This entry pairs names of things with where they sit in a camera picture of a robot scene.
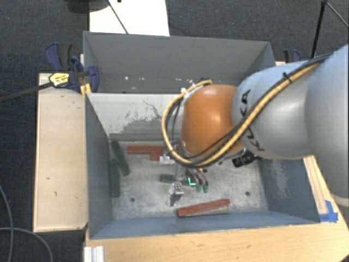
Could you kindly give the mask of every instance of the dark gray carpet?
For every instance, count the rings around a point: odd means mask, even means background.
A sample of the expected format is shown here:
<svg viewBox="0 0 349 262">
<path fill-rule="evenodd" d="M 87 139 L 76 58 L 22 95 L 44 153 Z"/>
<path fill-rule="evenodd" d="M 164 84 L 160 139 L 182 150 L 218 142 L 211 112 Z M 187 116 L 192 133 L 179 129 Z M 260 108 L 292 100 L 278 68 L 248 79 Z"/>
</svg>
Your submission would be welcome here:
<svg viewBox="0 0 349 262">
<path fill-rule="evenodd" d="M 348 20 L 349 0 L 329 0 Z M 270 41 L 276 60 L 283 49 L 309 58 L 320 0 L 166 0 L 171 35 Z M 43 50 L 53 41 L 73 43 L 82 52 L 88 29 L 88 5 L 78 0 L 0 0 L 0 90 L 17 92 L 37 83 L 39 70 L 50 69 Z M 348 43 L 348 29 L 326 9 L 318 54 Z M 35 94 L 0 103 L 0 184 L 13 212 L 14 225 L 32 224 L 35 164 Z M 0 227 L 9 221 L 0 199 Z M 55 261 L 81 261 L 82 233 L 46 234 Z M 8 255 L 9 235 L 0 234 L 0 261 Z M 15 235 L 13 261 L 48 261 L 33 238 Z"/>
</svg>

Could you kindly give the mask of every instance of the bin floor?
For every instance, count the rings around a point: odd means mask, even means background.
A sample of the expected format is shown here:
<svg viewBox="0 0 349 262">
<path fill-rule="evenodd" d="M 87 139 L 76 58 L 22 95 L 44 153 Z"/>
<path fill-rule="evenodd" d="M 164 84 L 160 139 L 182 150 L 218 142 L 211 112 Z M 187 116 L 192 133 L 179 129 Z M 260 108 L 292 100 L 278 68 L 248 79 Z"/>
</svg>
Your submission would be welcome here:
<svg viewBox="0 0 349 262">
<path fill-rule="evenodd" d="M 148 154 L 127 154 L 129 145 L 144 144 L 162 145 L 154 142 L 120 142 L 131 173 L 128 176 L 120 173 L 121 196 L 113 198 L 115 220 L 176 216 L 176 209 L 179 207 L 218 199 L 230 199 L 231 205 L 210 213 L 267 210 L 257 163 L 235 168 L 230 159 L 223 161 L 221 165 L 208 168 L 208 193 L 197 192 L 195 187 L 182 186 L 184 195 L 174 207 L 167 206 L 171 184 L 161 183 L 160 175 L 174 175 L 177 165 L 161 165 L 159 162 L 150 161 Z"/>
</svg>

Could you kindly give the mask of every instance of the green block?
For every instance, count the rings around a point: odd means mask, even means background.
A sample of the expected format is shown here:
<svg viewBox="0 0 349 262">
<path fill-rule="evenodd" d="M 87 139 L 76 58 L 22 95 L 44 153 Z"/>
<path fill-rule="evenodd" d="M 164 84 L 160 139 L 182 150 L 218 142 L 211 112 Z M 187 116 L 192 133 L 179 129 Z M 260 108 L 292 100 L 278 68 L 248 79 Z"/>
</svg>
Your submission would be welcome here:
<svg viewBox="0 0 349 262">
<path fill-rule="evenodd" d="M 208 186 L 203 186 L 203 192 L 208 193 Z"/>
<path fill-rule="evenodd" d="M 119 162 L 115 159 L 111 160 L 109 162 L 109 169 L 111 176 L 112 196 L 119 197 L 121 195 Z"/>
<path fill-rule="evenodd" d="M 124 153 L 119 146 L 119 143 L 117 141 L 112 141 L 110 143 L 110 145 L 111 145 L 111 148 L 113 150 L 113 153 L 114 153 L 116 159 L 119 162 L 119 166 L 120 166 L 120 170 L 121 170 L 122 175 L 123 176 L 129 175 L 130 169 L 129 169 L 129 166 L 128 166 L 126 159 L 124 157 Z"/>
</svg>

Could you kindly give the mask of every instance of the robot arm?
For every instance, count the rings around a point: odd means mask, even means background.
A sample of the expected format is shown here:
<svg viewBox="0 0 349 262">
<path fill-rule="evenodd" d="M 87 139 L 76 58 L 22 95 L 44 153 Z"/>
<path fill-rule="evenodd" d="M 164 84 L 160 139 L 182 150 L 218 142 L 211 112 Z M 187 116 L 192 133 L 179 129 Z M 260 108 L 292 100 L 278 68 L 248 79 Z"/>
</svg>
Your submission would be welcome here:
<svg viewBox="0 0 349 262">
<path fill-rule="evenodd" d="M 234 96 L 228 102 L 229 88 L 211 83 L 203 81 L 186 91 L 194 93 L 184 105 L 180 151 L 171 145 L 167 124 L 188 95 L 179 95 L 164 113 L 164 140 L 179 164 L 210 166 L 239 154 L 242 145 L 268 159 L 313 154 L 332 193 L 348 200 L 348 46 L 251 75 L 237 90 L 231 87 Z"/>
</svg>

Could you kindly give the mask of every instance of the gray bin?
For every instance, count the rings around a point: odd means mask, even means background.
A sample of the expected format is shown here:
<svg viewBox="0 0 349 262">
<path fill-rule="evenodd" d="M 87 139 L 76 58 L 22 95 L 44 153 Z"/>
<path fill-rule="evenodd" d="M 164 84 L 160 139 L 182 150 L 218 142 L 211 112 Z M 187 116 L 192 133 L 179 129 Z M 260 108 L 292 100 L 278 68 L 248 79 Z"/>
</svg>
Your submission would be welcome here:
<svg viewBox="0 0 349 262">
<path fill-rule="evenodd" d="M 178 207 L 229 198 L 231 206 L 219 215 L 177 218 L 176 208 L 165 204 L 169 184 L 158 179 L 175 169 L 146 156 L 126 154 L 131 174 L 121 177 L 121 196 L 111 195 L 110 140 L 120 141 L 124 151 L 128 144 L 161 144 L 161 114 L 174 93 L 199 78 L 238 85 L 274 65 L 269 43 L 85 32 L 84 56 L 101 76 L 98 93 L 85 101 L 91 239 L 320 222 L 301 160 L 261 160 L 242 168 L 226 160 L 209 168 L 209 193 L 185 188 Z"/>
</svg>

